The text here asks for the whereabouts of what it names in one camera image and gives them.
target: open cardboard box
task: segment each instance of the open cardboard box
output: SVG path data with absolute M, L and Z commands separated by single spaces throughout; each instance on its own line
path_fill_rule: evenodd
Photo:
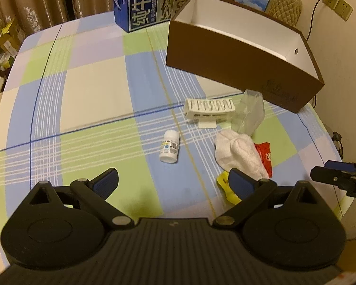
M 299 30 L 231 0 L 188 0 L 170 22 L 166 65 L 293 112 L 324 86 Z

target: tablecloth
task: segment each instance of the tablecloth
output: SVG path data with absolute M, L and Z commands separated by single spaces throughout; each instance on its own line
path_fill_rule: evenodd
M 198 129 L 185 120 L 183 104 L 223 96 L 237 103 L 240 91 L 167 67 L 168 31 L 164 23 L 127 34 L 109 12 L 25 40 L 0 105 L 0 231 L 37 181 L 68 185 L 109 167 L 120 182 L 107 201 L 135 220 L 211 221 L 230 208 L 214 157 L 215 136 L 230 124 Z M 176 164 L 158 159 L 168 129 L 181 136 Z M 265 102 L 253 140 L 270 142 L 279 185 L 309 180 L 313 166 L 340 160 L 309 104 L 294 114 Z M 345 192 L 314 185 L 337 215 L 346 211 Z

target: yellow line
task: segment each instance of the yellow line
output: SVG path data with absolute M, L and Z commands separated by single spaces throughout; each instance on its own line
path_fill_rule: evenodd
M 160 71 L 160 69 L 159 69 L 159 67 L 158 67 L 157 58 L 156 58 L 156 55 L 155 55 L 154 50 L 153 50 L 153 45 L 152 45 L 152 42 L 151 42 L 151 40 L 150 40 L 150 36 L 149 36 L 149 33 L 148 33 L 148 29 L 146 29 L 146 35 L 148 35 L 150 47 L 151 47 L 151 49 L 152 49 L 153 59 L 154 59 L 154 61 L 155 61 L 156 67 L 157 67 L 157 72 L 158 72 L 159 80 L 161 81 L 162 87 L 163 87 L 163 89 L 164 89 L 164 91 L 165 91 L 165 96 L 166 96 L 166 98 L 167 98 L 167 101 L 168 101 L 169 104 L 171 105 L 171 104 L 172 104 L 172 101 L 171 101 L 171 99 L 170 99 L 170 97 L 169 97 L 169 93 L 167 92 L 167 89 L 166 89 L 166 87 L 165 87 L 164 81 L 163 81 L 163 79 L 162 79 L 161 71 Z M 182 140 L 183 140 L 183 144 L 184 144 L 184 146 L 185 146 L 185 148 L 186 148 L 186 150 L 187 150 L 187 153 L 188 153 L 188 155 L 189 155 L 189 158 L 190 158 L 190 161 L 191 161 L 191 163 L 192 163 L 192 166 L 194 167 L 194 171 L 195 171 L 196 175 L 198 176 L 198 179 L 199 179 L 200 185 L 202 186 L 204 195 L 206 196 L 206 198 L 207 198 L 207 200 L 208 200 L 208 203 L 209 203 L 209 205 L 210 205 L 210 208 L 211 208 L 211 211 L 212 211 L 212 213 L 213 213 L 213 215 L 214 215 L 214 218 L 216 218 L 216 213 L 215 213 L 214 206 L 212 205 L 210 196 L 208 195 L 206 186 L 205 186 L 204 181 L 203 181 L 203 179 L 202 179 L 202 177 L 201 177 L 201 175 L 200 175 L 200 172 L 199 172 L 198 168 L 197 168 L 196 165 L 195 165 L 194 157 L 192 156 L 192 154 L 191 154 L 191 152 L 190 152 L 190 149 L 189 149 L 189 145 L 187 144 L 186 139 L 184 138 L 184 135 L 183 135 L 183 133 L 182 133 L 182 129 L 181 129 L 181 127 L 179 126 L 179 123 L 178 123 L 177 117 L 175 116 L 174 110 L 171 108 L 170 111 L 171 111 L 171 113 L 172 113 L 174 122 L 175 122 L 175 124 L 177 125 L 179 135 L 180 135 L 180 137 L 181 137 Z

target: beige wall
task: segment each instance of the beige wall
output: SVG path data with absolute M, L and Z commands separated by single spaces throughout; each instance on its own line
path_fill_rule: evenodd
M 317 0 L 302 0 L 297 28 L 305 37 Z M 334 11 L 319 3 L 309 46 L 319 65 L 325 87 L 317 96 L 316 111 L 323 123 L 343 139 L 344 161 L 356 161 L 356 0 L 345 0 L 353 8 L 344 22 Z

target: metal screw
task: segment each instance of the metal screw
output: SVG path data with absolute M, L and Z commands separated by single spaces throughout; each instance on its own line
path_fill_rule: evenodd
M 228 215 L 222 215 L 221 217 L 217 217 L 215 222 L 222 226 L 230 226 L 234 223 L 234 218 Z
M 114 223 L 115 225 L 119 225 L 119 226 L 128 225 L 131 221 L 132 220 L 126 216 L 114 217 L 112 219 L 112 223 Z

